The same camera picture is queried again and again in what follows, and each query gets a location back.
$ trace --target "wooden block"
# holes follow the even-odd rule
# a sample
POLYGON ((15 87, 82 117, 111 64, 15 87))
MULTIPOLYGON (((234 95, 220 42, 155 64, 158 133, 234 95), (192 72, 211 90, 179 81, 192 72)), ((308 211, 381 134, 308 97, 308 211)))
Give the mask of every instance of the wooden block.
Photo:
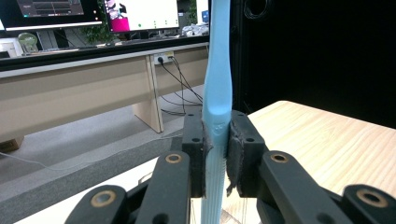
POLYGON ((21 147, 24 136, 0 143, 0 152, 10 152, 21 147))

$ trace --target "power strip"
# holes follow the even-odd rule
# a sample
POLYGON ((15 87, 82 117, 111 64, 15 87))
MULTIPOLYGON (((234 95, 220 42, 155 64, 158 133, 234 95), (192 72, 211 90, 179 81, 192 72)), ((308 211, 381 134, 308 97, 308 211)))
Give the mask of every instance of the power strip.
POLYGON ((175 56, 173 51, 166 51, 163 53, 156 53, 154 54, 154 64, 161 64, 160 61, 158 61, 159 58, 163 59, 163 63, 171 63, 172 58, 175 56))

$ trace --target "gray floor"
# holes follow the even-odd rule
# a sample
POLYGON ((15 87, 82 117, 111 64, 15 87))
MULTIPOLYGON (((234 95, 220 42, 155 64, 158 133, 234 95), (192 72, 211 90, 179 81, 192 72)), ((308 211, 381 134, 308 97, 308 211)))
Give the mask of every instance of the gray floor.
MULTIPOLYGON (((203 87, 194 90, 202 95, 203 87)), ((189 91, 184 97, 200 103, 189 91)), ((175 94, 164 98, 181 104, 175 94)), ((161 106, 183 112, 163 99, 161 106)), ((185 106, 187 111, 197 107, 185 106)), ((0 155, 0 223, 28 217, 178 146, 183 122, 184 117, 163 112, 165 131, 155 133, 127 106, 26 135, 21 148, 8 154, 42 164, 0 155)))

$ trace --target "desk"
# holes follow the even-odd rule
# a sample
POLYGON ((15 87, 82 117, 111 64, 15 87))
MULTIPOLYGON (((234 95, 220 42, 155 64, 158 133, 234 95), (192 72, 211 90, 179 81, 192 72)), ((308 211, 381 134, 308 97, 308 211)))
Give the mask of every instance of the desk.
MULTIPOLYGON (((160 133, 163 120, 157 98, 179 91, 180 84, 165 74, 160 65, 154 64, 153 54, 172 50, 186 79, 197 86, 205 79, 207 45, 205 42, 125 51, 111 56, 81 57, 81 60, 64 63, 54 60, 53 64, 0 71, 0 142, 127 105, 133 105, 134 114, 160 133)), ((35 60, 40 57, 44 61, 50 59, 50 56, 36 56, 35 60)), ((173 64, 165 66, 178 74, 173 64)))
MULTIPOLYGON (((342 194, 346 185, 367 184, 396 197, 396 130, 284 101, 248 117, 271 150, 294 156, 322 187, 342 194)), ((153 162, 149 167, 144 164, 145 172, 140 176, 153 166, 153 162)), ((128 174, 118 178, 127 179, 126 176, 128 174)), ((196 201, 194 214, 199 219, 199 202, 196 201)), ((72 197, 66 202, 69 203, 58 203, 21 223, 48 218, 51 223, 60 223, 63 220, 59 217, 67 217, 78 199, 72 197)), ((222 223, 237 223, 235 220, 259 223, 255 203, 254 199, 238 199, 234 190, 232 196, 224 200, 222 223)))

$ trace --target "blue silicone object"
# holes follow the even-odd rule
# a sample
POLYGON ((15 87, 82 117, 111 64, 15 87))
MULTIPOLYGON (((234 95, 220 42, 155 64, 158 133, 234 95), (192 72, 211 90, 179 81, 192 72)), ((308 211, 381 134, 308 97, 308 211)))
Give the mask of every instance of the blue silicone object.
POLYGON ((212 149, 206 157, 201 223, 219 223, 224 189, 233 86, 230 69, 230 0, 212 2, 209 61, 205 76, 203 121, 212 149))

